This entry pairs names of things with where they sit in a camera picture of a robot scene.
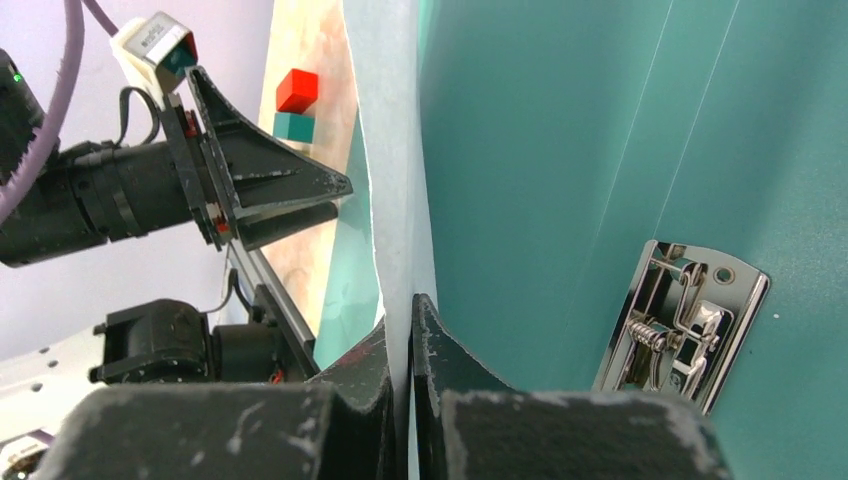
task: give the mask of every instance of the teal panel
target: teal panel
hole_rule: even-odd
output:
[[[497,3],[431,8],[420,88],[439,307],[518,386],[565,388],[552,359],[572,348],[564,311],[578,253],[597,231],[669,3]]]
[[[712,417],[733,471],[844,478],[848,3],[425,8],[451,330],[519,387],[588,389],[644,242],[726,251],[772,278]]]
[[[740,3],[657,228],[772,278],[713,415],[739,478],[848,477],[846,7]]]
[[[674,181],[735,10],[733,0],[676,2],[657,48],[580,283],[566,298],[568,348],[548,368],[566,388],[591,388],[645,242]]]
[[[315,340],[315,361],[321,368],[332,365],[362,340],[374,327],[377,314],[380,290],[374,270],[370,185],[359,115],[346,173],[354,194],[339,209],[321,329]]]

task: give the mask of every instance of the toggle latch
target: toggle latch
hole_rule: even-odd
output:
[[[708,415],[768,284],[725,253],[648,242],[594,389],[681,395]]]

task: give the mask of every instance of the teal cube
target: teal cube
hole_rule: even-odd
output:
[[[274,115],[274,136],[283,140],[312,143],[315,133],[315,119],[296,113]]]

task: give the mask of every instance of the white wall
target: white wall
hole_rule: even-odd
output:
[[[273,0],[101,0],[120,27],[133,17],[169,13],[194,31],[200,63],[224,95],[255,119]],[[0,46],[6,49],[45,109],[65,41],[63,2],[0,1]],[[62,144],[114,139],[118,92],[125,85],[106,34],[86,12],[80,79]],[[180,89],[184,103],[190,93]],[[149,128],[133,104],[129,143]],[[0,360],[102,322],[108,312],[170,297],[208,309],[221,297],[224,254],[207,246],[192,224],[95,248],[21,269],[0,265]]]

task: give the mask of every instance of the white paper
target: white paper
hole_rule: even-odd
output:
[[[412,296],[436,299],[418,113],[417,0],[345,0],[371,180],[374,251],[398,425],[409,408]]]

